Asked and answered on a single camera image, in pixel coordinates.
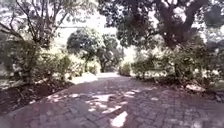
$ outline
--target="sunlight patch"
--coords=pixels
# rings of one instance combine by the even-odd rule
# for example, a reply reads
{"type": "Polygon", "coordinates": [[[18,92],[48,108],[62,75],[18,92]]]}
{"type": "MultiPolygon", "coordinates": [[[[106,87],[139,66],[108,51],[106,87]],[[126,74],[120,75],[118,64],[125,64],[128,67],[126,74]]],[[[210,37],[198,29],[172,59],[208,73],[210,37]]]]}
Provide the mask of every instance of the sunlight patch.
{"type": "Polygon", "coordinates": [[[111,120],[111,125],[118,128],[122,127],[125,123],[127,115],[128,113],[126,111],[122,112],[120,115],[111,120]]]}

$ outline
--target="brick pathway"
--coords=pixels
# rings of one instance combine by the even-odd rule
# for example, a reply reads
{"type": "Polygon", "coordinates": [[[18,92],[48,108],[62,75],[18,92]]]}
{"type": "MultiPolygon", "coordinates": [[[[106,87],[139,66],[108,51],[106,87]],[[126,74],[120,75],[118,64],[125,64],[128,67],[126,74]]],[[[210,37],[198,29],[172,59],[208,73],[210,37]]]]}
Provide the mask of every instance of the brick pathway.
{"type": "Polygon", "coordinates": [[[0,128],[224,128],[224,104],[131,78],[107,78],[11,112],[0,118],[0,128]]]}

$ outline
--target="garden bed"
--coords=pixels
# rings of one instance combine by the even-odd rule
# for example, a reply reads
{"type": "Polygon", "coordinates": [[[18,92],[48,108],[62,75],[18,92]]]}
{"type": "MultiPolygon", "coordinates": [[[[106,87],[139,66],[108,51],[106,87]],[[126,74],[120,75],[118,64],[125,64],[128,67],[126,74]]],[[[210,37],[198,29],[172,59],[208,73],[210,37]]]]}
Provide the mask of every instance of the garden bed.
{"type": "Polygon", "coordinates": [[[0,116],[31,104],[55,92],[66,89],[73,83],[60,80],[45,81],[39,84],[24,84],[0,92],[0,116]]]}

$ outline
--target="tree branch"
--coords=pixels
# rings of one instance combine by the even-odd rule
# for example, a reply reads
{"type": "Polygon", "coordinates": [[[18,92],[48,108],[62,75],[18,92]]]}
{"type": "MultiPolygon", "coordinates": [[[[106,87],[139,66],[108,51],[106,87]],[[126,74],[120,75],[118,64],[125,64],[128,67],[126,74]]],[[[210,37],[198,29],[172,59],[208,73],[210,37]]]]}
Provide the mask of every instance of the tree branch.
{"type": "Polygon", "coordinates": [[[28,21],[28,26],[29,26],[29,28],[30,28],[30,30],[31,30],[31,35],[33,36],[33,37],[35,37],[35,30],[34,30],[34,28],[33,28],[33,25],[32,25],[32,23],[31,23],[31,20],[30,20],[30,17],[29,17],[29,12],[27,13],[27,11],[25,11],[24,10],[24,8],[20,5],[20,3],[18,2],[18,0],[16,0],[16,4],[19,6],[19,8],[26,14],[26,17],[27,17],[27,21],[28,21]]]}
{"type": "Polygon", "coordinates": [[[17,37],[21,40],[24,40],[23,37],[18,32],[16,32],[13,29],[8,28],[7,26],[2,24],[1,22],[0,22],[0,26],[3,28],[3,29],[0,29],[1,32],[9,34],[9,35],[13,35],[13,36],[15,36],[15,37],[17,37]]]}
{"type": "Polygon", "coordinates": [[[191,28],[191,25],[193,24],[195,19],[195,14],[202,6],[208,4],[208,2],[209,0],[195,0],[189,5],[187,10],[185,11],[186,20],[183,24],[184,30],[189,30],[191,28]]]}

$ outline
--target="green foliage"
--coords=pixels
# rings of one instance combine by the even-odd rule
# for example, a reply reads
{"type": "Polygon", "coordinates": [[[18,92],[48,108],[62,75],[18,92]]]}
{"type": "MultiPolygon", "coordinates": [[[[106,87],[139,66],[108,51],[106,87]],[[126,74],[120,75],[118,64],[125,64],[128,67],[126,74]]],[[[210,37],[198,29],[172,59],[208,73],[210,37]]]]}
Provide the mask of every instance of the green foliage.
{"type": "Polygon", "coordinates": [[[88,65],[88,71],[96,75],[100,73],[100,65],[97,62],[92,62],[88,65]]]}
{"type": "Polygon", "coordinates": [[[78,59],[73,60],[66,53],[43,53],[36,66],[36,78],[52,79],[55,75],[64,80],[67,77],[80,76],[84,70],[84,63],[78,59]]]}
{"type": "Polygon", "coordinates": [[[184,44],[191,39],[197,31],[193,28],[193,23],[196,19],[204,22],[204,12],[208,9],[206,7],[212,7],[216,2],[210,3],[209,0],[176,0],[175,2],[100,0],[99,3],[99,11],[106,16],[107,26],[117,27],[117,35],[123,46],[134,45],[148,48],[151,43],[154,43],[153,37],[160,35],[166,46],[175,48],[176,45],[184,44]],[[182,15],[175,11],[177,8],[183,9],[186,18],[183,19],[182,15]]]}
{"type": "Polygon", "coordinates": [[[97,54],[98,48],[102,45],[102,39],[94,29],[82,28],[70,35],[67,41],[67,49],[70,53],[85,59],[85,70],[87,63],[92,61],[97,54]]]}
{"type": "Polygon", "coordinates": [[[118,73],[122,76],[130,76],[131,75],[131,65],[126,62],[119,67],[118,73]]]}
{"type": "Polygon", "coordinates": [[[145,78],[145,75],[150,70],[154,69],[153,58],[147,58],[145,60],[138,60],[131,64],[131,69],[137,77],[145,78]]]}
{"type": "Polygon", "coordinates": [[[39,58],[40,48],[33,41],[1,42],[1,61],[16,79],[31,81],[33,67],[39,58]]]}
{"type": "Polygon", "coordinates": [[[122,49],[118,47],[115,35],[103,35],[104,45],[98,49],[97,57],[101,65],[101,71],[114,71],[121,62],[122,49]]]}

